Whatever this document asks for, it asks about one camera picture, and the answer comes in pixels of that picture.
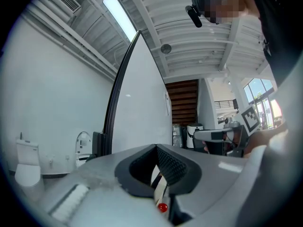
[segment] wooden staircase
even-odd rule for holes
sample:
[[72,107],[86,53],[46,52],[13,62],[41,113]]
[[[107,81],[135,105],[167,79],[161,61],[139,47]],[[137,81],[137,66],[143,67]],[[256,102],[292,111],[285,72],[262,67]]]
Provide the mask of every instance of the wooden staircase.
[[198,81],[181,81],[166,84],[172,106],[172,123],[187,126],[196,122]]

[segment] fluorescent light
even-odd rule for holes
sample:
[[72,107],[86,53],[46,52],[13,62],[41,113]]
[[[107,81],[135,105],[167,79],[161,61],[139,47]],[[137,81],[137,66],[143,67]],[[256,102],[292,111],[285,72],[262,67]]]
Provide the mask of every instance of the fluorescent light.
[[114,16],[129,41],[132,41],[137,32],[120,2],[118,0],[103,0],[103,3]]

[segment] red button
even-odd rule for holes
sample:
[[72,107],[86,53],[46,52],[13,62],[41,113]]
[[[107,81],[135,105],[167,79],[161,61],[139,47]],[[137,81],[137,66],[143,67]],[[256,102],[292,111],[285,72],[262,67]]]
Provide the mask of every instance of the red button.
[[158,208],[160,209],[160,211],[162,213],[165,213],[168,209],[167,204],[165,204],[165,203],[159,203]]

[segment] toilet tank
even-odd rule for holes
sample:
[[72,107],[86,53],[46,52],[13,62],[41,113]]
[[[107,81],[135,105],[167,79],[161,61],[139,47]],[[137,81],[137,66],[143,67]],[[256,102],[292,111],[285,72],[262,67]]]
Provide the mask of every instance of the toilet tank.
[[38,144],[28,140],[17,140],[16,143],[19,163],[39,166]]

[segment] white partition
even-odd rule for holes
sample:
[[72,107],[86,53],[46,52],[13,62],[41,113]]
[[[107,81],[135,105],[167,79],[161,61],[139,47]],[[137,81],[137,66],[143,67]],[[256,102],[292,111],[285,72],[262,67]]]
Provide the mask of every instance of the white partition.
[[117,76],[107,110],[105,133],[107,147],[112,146],[109,153],[146,144],[171,145],[171,102],[141,32],[122,62],[119,74],[124,72],[124,76]]

